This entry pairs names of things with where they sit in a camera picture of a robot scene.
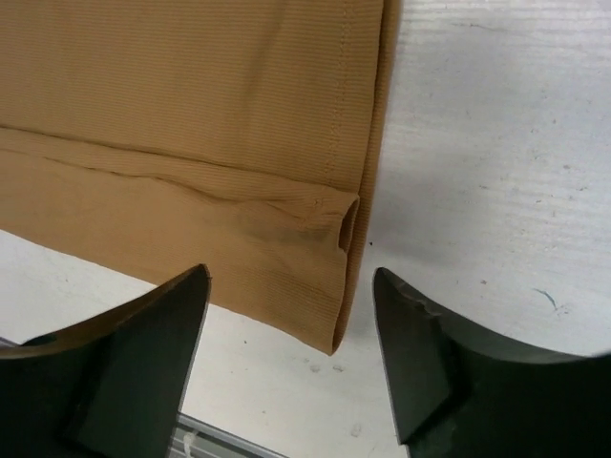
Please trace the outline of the tan tank top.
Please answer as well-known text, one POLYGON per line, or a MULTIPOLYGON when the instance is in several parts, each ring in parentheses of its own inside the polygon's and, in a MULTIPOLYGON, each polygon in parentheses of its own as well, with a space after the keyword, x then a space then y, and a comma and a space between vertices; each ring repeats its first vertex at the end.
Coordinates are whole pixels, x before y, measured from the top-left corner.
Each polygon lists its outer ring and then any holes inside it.
POLYGON ((1 227, 326 354, 366 244, 398 1, 5 1, 1 227))

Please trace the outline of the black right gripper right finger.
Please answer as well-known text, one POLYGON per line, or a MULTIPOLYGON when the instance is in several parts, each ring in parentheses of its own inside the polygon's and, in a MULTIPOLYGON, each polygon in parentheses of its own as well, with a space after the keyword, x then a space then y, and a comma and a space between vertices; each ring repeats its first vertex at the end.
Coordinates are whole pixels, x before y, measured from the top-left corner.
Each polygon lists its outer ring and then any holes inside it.
POLYGON ((610 358, 524 343, 375 271, 398 442, 412 457, 606 457, 610 358))

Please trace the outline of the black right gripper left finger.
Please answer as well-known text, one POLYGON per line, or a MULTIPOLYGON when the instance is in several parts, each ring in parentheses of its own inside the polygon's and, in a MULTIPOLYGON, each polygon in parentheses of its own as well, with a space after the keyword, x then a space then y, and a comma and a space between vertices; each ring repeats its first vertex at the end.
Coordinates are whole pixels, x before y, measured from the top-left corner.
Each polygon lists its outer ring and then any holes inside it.
POLYGON ((209 292, 198 264, 88 320, 2 340, 2 456, 167 456, 209 292))

